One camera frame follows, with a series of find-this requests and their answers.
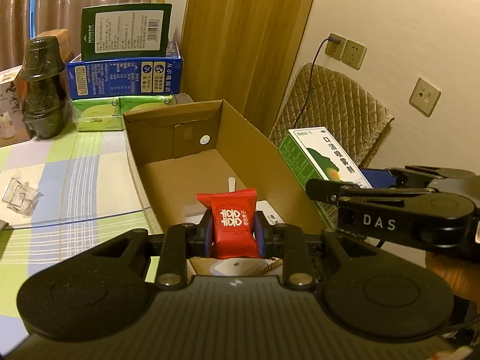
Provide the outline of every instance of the plaid tablecloth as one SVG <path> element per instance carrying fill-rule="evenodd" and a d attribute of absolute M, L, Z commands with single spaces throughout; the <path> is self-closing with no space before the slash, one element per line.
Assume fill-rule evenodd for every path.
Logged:
<path fill-rule="evenodd" d="M 147 227 L 131 180 L 123 131 L 81 132 L 0 148 L 0 192 L 16 176 L 42 196 L 31 218 L 0 202 L 0 353 L 27 333 L 15 306 L 34 273 L 131 228 Z"/>

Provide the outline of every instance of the black cable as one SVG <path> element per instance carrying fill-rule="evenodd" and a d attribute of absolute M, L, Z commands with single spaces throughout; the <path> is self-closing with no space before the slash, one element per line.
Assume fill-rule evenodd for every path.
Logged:
<path fill-rule="evenodd" d="M 447 333 L 456 332 L 457 330 L 460 330 L 460 329 L 466 329 L 478 322 L 480 322 L 480 314 L 477 314 L 475 318 L 471 319 L 468 322 L 462 322 L 462 323 L 458 323 L 457 325 L 447 326 L 445 329 L 442 329 L 440 331 L 440 334 L 447 334 Z"/>
<path fill-rule="evenodd" d="M 307 97 L 305 99 L 305 103 L 303 104 L 303 107 L 302 107 L 300 113 L 297 116 L 297 119 L 295 120 L 295 123 L 293 124 L 293 128 L 297 128 L 297 123 L 299 122 L 300 118 L 302 117 L 303 111 L 305 111 L 305 108 L 307 107 L 308 100 L 310 99 L 311 77 L 312 77 L 312 74 L 314 73 L 315 61 L 317 60 L 318 54 L 320 54 L 320 50 L 322 49 L 323 44 L 327 41 L 333 42 L 333 43 L 336 43 L 336 44 L 340 44 L 340 39 L 339 38 L 333 38 L 331 36 L 329 36 L 326 39 L 323 39 L 322 43 L 320 43 L 320 46 L 318 47 L 318 50 L 317 50 L 317 54 L 315 54 L 315 58 L 313 59 L 313 62 L 311 63 L 311 67 L 310 67 L 310 78 L 308 79 Z"/>

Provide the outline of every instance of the wall socket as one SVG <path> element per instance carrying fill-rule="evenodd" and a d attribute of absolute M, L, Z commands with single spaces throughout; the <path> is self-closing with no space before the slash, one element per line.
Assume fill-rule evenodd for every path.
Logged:
<path fill-rule="evenodd" d="M 341 36 L 331 33 L 330 36 L 334 38 L 340 39 L 340 44 L 336 44 L 333 42 L 327 42 L 327 47 L 325 47 L 325 54 L 337 60 L 342 59 L 343 52 L 345 50 L 345 45 L 347 44 L 347 40 Z"/>
<path fill-rule="evenodd" d="M 358 70 L 360 66 L 362 66 L 366 52 L 367 48 L 365 46 L 348 40 L 345 45 L 345 51 L 343 52 L 342 62 Z"/>
<path fill-rule="evenodd" d="M 410 96 L 410 104 L 430 117 L 442 93 L 424 79 L 419 78 Z"/>

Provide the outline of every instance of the quilted fabric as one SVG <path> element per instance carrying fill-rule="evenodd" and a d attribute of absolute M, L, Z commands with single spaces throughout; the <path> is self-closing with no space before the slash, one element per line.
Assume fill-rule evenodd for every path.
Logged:
<path fill-rule="evenodd" d="M 298 71 L 270 140 L 279 145 L 293 128 L 308 92 L 311 64 Z M 359 166 L 365 167 L 378 150 L 392 114 L 357 82 L 323 66 L 313 67 L 310 99 L 297 128 L 326 127 Z"/>

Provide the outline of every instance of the open cardboard box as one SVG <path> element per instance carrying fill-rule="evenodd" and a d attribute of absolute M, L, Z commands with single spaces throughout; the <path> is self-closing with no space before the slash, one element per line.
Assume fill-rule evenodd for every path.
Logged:
<path fill-rule="evenodd" d="M 305 233 L 325 227 L 320 214 L 272 144 L 224 100 L 124 114 L 129 166 L 154 233 L 198 213 L 198 192 L 255 188 L 286 223 Z M 191 261 L 198 274 L 212 264 Z"/>

